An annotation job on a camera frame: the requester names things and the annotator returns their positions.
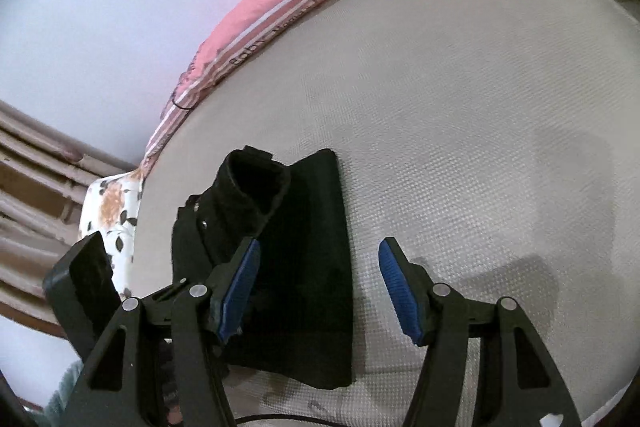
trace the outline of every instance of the blue gripper pad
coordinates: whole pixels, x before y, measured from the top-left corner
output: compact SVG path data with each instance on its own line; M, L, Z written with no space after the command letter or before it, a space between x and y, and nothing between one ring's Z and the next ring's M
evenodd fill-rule
M242 324L242 314L249 302L249 295L254 287L259 267L260 244L252 239L244 250L242 261L222 299L222 313L217 335L223 344L226 344L231 335L236 334Z
M429 312L429 296L425 283L429 276L422 266L407 261L393 237L385 237L380 243L378 263L402 333L411 337L414 344L424 345L422 340L426 333Z

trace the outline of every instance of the beige mattress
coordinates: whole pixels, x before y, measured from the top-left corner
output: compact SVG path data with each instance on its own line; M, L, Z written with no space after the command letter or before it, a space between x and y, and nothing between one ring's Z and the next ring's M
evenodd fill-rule
M517 298L582 418L640 363L640 31L612 0L332 0L229 77L168 143L140 208L132 290L170 283L177 207L246 144L340 160L355 383L236 368L238 414L399 425L425 349L377 266L394 235L469 298ZM478 365L471 343L460 425Z

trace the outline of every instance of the orange flower print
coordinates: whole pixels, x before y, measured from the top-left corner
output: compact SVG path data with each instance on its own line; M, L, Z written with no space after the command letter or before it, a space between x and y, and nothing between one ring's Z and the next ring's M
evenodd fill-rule
M113 182L104 191L100 204L100 220L104 227L110 229L120 219L124 207L124 192L120 182Z

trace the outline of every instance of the rolled black fabric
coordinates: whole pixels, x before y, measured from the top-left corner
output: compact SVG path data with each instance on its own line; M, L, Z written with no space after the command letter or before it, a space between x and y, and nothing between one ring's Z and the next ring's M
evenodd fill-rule
M225 362L320 389L349 385L351 253L334 152L289 167L250 147L230 153L213 185L178 210L174 281L203 282L247 235L260 241L260 270Z

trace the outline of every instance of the floral fabric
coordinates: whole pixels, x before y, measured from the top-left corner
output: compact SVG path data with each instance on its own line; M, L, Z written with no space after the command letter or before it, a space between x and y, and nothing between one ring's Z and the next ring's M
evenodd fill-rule
M200 45L161 115L141 166L109 176L87 191L80 220L80 237L99 230L111 257L113 282L121 298L133 263L133 241L146 175L165 144L189 114L229 73L260 51L295 21L325 0L242 0Z

